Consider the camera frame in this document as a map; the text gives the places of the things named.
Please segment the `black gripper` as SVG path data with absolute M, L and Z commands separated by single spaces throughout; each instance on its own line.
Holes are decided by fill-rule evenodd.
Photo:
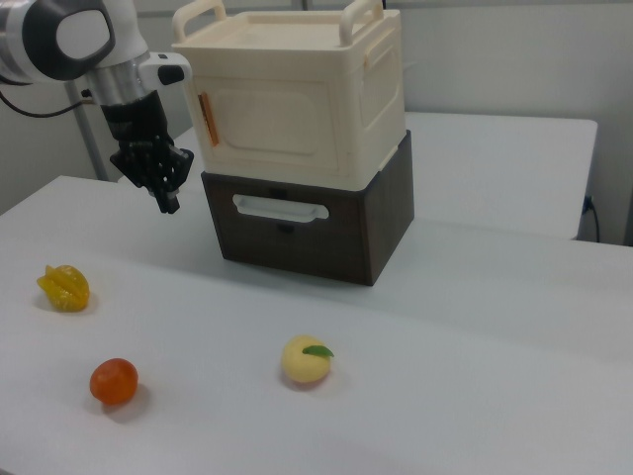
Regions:
M 119 150 L 111 163 L 137 188 L 145 188 L 161 213 L 175 213 L 179 188 L 189 175 L 194 153 L 171 144 L 168 123 L 157 92 L 127 104 L 102 105 Z

